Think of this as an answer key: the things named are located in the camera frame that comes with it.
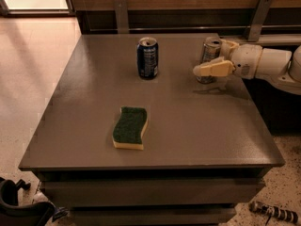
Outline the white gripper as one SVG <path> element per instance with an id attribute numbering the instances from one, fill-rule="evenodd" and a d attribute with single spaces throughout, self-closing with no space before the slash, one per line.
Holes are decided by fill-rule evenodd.
<path id="1" fill-rule="evenodd" d="M 220 57 L 195 66 L 193 74 L 195 76 L 226 77 L 233 73 L 244 79 L 252 79 L 255 76 L 261 54 L 262 47 L 259 45 L 239 46 L 235 41 L 222 39 Z"/>

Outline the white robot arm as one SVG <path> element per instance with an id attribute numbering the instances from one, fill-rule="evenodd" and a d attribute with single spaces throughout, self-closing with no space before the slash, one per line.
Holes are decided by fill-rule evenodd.
<path id="1" fill-rule="evenodd" d="M 260 45 L 221 40 L 219 57 L 193 69 L 196 77 L 227 77 L 234 74 L 244 79 L 261 79 L 274 88 L 301 94 L 300 48 L 287 50 L 262 48 Z"/>

